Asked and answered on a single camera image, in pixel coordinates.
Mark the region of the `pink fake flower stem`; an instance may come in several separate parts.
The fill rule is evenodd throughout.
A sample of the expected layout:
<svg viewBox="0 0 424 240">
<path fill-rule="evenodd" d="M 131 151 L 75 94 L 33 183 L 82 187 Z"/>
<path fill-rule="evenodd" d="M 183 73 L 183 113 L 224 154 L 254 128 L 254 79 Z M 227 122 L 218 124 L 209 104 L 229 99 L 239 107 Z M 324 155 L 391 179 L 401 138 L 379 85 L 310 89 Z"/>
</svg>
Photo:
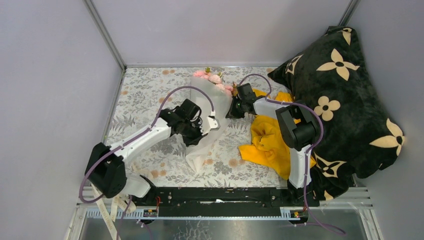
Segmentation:
<svg viewBox="0 0 424 240">
<path fill-rule="evenodd" d="M 211 70 L 208 67 L 205 68 L 204 70 L 197 70 L 193 73 L 193 76 L 195 78 L 202 78 L 202 79 L 206 79 L 206 80 L 208 80 L 211 75 L 212 75 Z"/>
<path fill-rule="evenodd" d="M 236 96 L 237 91 L 237 85 L 235 83 L 233 84 L 223 84 L 219 83 L 215 85 L 218 89 L 220 89 L 223 93 L 229 95 L 229 96 Z"/>
<path fill-rule="evenodd" d="M 223 83 L 222 77 L 222 72 L 218 72 L 217 74 L 210 74 L 208 80 L 215 85 L 219 85 Z"/>
</svg>

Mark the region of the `white wrapping paper sheet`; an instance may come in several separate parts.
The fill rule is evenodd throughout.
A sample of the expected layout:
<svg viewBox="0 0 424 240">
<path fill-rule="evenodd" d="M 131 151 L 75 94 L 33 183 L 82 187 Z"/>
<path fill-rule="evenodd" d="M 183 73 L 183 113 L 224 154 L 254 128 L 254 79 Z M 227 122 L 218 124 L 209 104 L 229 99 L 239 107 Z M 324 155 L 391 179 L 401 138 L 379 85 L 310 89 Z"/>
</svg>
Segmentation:
<svg viewBox="0 0 424 240">
<path fill-rule="evenodd" d="M 195 89 L 190 90 L 189 99 L 201 109 L 200 129 L 203 133 L 202 139 L 197 145 L 186 148 L 185 159 L 196 173 L 200 173 L 204 161 L 210 156 L 212 145 L 230 123 L 230 119 L 226 118 L 226 115 L 232 97 L 225 89 L 205 78 L 193 76 L 190 79 L 190 85 Z"/>
</svg>

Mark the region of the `cream printed ribbon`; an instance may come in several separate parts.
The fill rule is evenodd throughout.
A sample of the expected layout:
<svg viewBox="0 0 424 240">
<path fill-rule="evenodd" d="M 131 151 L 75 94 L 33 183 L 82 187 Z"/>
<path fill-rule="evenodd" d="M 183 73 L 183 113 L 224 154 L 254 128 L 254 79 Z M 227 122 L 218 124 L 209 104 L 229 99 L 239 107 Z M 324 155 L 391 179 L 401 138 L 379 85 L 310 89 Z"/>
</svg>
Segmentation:
<svg viewBox="0 0 424 240">
<path fill-rule="evenodd" d="M 108 208 L 106 207 L 103 198 L 100 197 L 101 194 L 98 189 L 93 184 L 91 184 L 91 188 L 93 191 L 93 196 L 95 199 L 98 199 L 95 201 L 95 203 L 99 209 L 101 217 L 106 224 L 110 236 L 113 240 L 120 240 L 121 238 L 119 235 L 119 227 L 123 217 L 125 217 L 127 214 L 133 213 L 136 210 L 136 206 L 132 201 L 132 197 L 125 194 L 118 194 L 112 198 L 111 205 Z"/>
</svg>

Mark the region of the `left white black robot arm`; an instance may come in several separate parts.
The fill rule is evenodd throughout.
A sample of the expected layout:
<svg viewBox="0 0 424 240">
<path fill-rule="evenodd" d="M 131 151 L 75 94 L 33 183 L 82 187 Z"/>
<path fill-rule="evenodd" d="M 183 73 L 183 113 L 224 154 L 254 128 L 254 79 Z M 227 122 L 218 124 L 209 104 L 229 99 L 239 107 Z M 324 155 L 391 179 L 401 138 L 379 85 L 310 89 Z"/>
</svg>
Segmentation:
<svg viewBox="0 0 424 240">
<path fill-rule="evenodd" d="M 159 111 L 152 125 L 140 129 L 129 137 L 111 145 L 100 142 L 91 152 L 85 174 L 100 192 L 111 199 L 118 195 L 131 195 L 144 206 L 152 204 L 155 192 L 152 183 L 138 173 L 126 169 L 143 152 L 174 135 L 181 135 L 187 146 L 196 145 L 204 137 L 202 110 L 189 99 L 173 109 Z"/>
</svg>

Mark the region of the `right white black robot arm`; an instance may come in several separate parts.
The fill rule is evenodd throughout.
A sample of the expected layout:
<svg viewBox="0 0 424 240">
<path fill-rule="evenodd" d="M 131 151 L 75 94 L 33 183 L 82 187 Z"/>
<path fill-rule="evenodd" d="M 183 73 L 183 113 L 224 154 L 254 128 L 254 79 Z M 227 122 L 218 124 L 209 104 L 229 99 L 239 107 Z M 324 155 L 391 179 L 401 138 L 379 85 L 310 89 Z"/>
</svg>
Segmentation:
<svg viewBox="0 0 424 240">
<path fill-rule="evenodd" d="M 299 102 L 284 102 L 257 96 L 249 83 L 236 86 L 235 96 L 226 115 L 229 119 L 240 119 L 245 114 L 266 116 L 277 120 L 282 140 L 290 152 L 290 173 L 287 201 L 293 206 L 301 205 L 311 183 L 311 152 L 323 137 L 323 124 L 318 115 Z"/>
</svg>

